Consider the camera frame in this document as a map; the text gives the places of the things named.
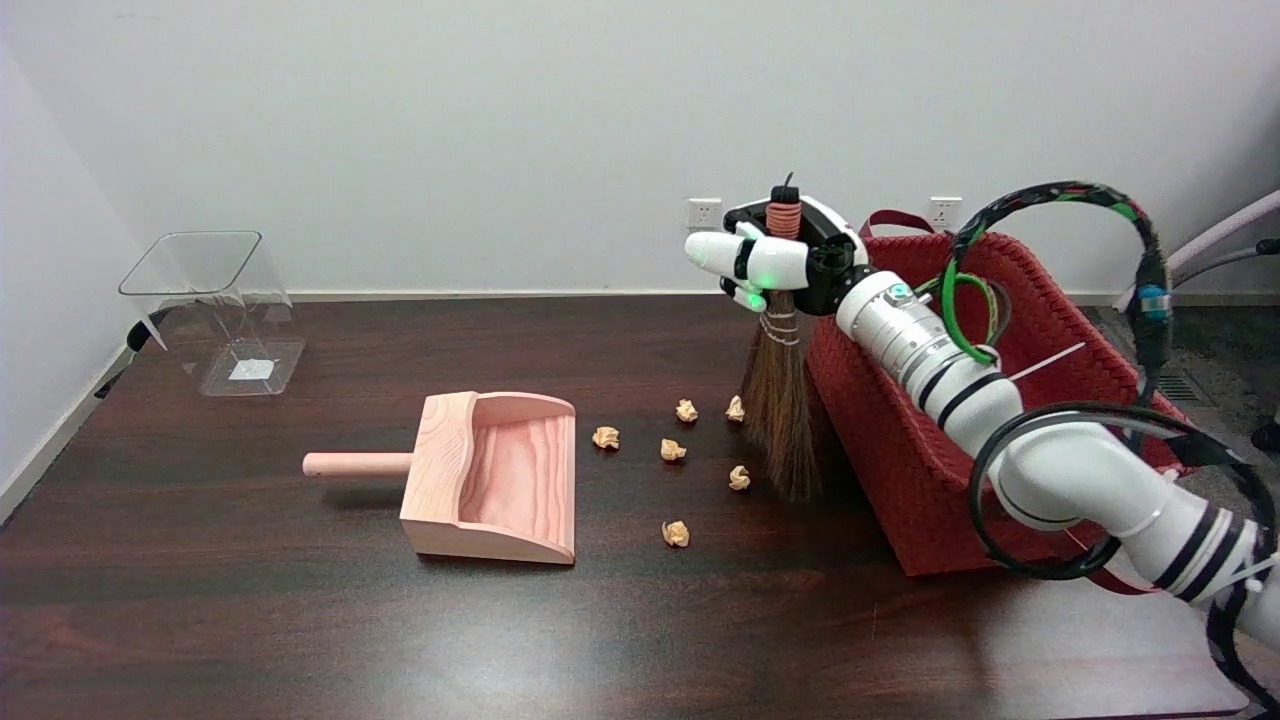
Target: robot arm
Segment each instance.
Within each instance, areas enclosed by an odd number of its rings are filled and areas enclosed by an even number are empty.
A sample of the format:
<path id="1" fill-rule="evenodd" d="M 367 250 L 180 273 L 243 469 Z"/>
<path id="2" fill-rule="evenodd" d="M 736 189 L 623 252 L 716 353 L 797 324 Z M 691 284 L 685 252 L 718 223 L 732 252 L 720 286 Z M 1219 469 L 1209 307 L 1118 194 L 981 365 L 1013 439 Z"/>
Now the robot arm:
<path id="1" fill-rule="evenodd" d="M 813 201 L 805 197 L 804 202 L 808 209 Z M 722 287 L 731 288 L 735 300 L 735 293 L 760 297 L 764 290 L 790 290 L 799 297 L 820 284 L 826 297 L 806 297 L 801 310 L 835 314 L 841 332 L 867 350 L 969 456 L 986 450 L 996 495 L 1023 524 L 1060 530 L 1096 521 L 1124 543 L 1146 579 L 1202 607 L 1215 597 L 1221 601 L 1260 569 L 1240 570 L 1251 562 L 1256 523 L 1172 484 L 1088 414 L 1033 420 L 993 451 L 986 448 L 1002 425 L 1023 414 L 1018 387 L 997 368 L 963 352 L 927 300 L 895 273 L 870 266 L 860 241 L 844 255 L 824 254 L 820 245 L 812 249 L 768 237 L 758 227 L 741 228 L 742 220 L 733 224 L 732 234 L 691 234 L 685 243 L 690 260 L 724 278 Z M 758 301 L 739 304 L 764 309 Z M 1253 587 L 1238 628 L 1280 650 L 1280 580 L 1275 578 L 1271 574 L 1265 585 L 1248 580 Z"/>

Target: dustpan handle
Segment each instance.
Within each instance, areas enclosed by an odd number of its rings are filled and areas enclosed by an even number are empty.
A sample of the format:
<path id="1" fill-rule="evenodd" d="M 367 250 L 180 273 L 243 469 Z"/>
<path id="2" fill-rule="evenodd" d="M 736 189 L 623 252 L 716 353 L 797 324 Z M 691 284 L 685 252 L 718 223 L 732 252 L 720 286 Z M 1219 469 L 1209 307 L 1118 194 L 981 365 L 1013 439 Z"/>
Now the dustpan handle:
<path id="1" fill-rule="evenodd" d="M 344 477 L 408 477 L 412 452 L 308 452 L 302 459 L 302 473 L 312 478 Z"/>

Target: basket handle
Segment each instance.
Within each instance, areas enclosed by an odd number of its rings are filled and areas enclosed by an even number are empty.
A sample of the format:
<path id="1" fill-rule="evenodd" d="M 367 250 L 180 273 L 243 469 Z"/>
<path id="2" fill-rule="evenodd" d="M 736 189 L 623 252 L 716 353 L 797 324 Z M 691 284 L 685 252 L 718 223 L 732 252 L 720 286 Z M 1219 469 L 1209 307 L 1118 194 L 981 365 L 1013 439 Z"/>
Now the basket handle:
<path id="1" fill-rule="evenodd" d="M 858 231 L 858 237 L 863 240 L 876 237 L 876 233 L 872 232 L 872 228 L 876 225 L 901 225 L 904 228 L 924 231 L 931 234 L 936 232 L 933 225 L 919 215 L 904 213 L 902 210 L 876 210 L 867 218 L 867 222 L 863 223 L 863 227 Z"/>

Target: white stick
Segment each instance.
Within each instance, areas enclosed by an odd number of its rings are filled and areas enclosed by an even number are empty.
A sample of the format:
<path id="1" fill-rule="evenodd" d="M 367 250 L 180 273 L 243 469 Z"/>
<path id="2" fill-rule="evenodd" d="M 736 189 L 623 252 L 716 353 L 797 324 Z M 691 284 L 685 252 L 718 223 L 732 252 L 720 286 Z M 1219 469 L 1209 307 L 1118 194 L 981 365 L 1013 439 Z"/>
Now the white stick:
<path id="1" fill-rule="evenodd" d="M 1073 345 L 1071 347 L 1068 347 L 1066 350 L 1059 352 L 1057 355 L 1051 355 L 1051 356 L 1041 360 L 1039 363 L 1032 365 L 1030 368 L 1027 368 L 1025 370 L 1023 370 L 1023 372 L 1012 375 L 1009 379 L 1016 383 L 1018 380 L 1025 378 L 1027 375 L 1034 373 L 1036 370 L 1039 370 L 1041 368 L 1044 368 L 1046 365 L 1052 365 L 1053 363 L 1057 363 L 1062 357 L 1066 357 L 1068 355 L 1075 352 L 1076 350 L 1079 350 L 1082 347 L 1084 347 L 1084 343 L 1083 342 L 1078 342 L 1078 343 Z"/>

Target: crumpled paper ball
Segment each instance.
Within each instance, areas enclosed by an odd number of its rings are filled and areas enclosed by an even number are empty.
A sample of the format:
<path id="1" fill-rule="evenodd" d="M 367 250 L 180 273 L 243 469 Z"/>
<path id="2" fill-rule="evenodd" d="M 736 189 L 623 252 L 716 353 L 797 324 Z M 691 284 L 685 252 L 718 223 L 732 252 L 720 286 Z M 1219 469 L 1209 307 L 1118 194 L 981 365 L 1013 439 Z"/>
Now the crumpled paper ball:
<path id="1" fill-rule="evenodd" d="M 742 398 L 733 396 L 733 400 L 728 401 L 728 410 L 724 411 L 724 416 L 735 423 L 741 423 L 746 418 L 746 411 L 742 410 Z"/>
<path id="2" fill-rule="evenodd" d="M 751 478 L 746 477 L 746 468 L 739 465 L 728 473 L 728 488 L 730 489 L 746 489 L 751 484 Z"/>
<path id="3" fill-rule="evenodd" d="M 675 523 L 663 523 L 662 539 L 667 541 L 667 544 L 671 547 L 687 547 L 689 528 L 686 528 L 685 523 L 681 520 L 676 520 Z"/>
<path id="4" fill-rule="evenodd" d="M 608 425 L 595 428 L 595 434 L 591 436 L 591 442 L 594 442 L 596 447 L 612 447 L 613 450 L 617 450 L 618 429 Z"/>
<path id="5" fill-rule="evenodd" d="M 680 405 L 676 406 L 676 416 L 680 418 L 681 423 L 692 423 L 698 419 L 698 409 L 694 404 L 687 400 L 681 400 Z"/>
<path id="6" fill-rule="evenodd" d="M 686 448 L 680 447 L 680 443 L 673 439 L 662 439 L 662 459 L 667 462 L 675 462 L 685 456 Z"/>

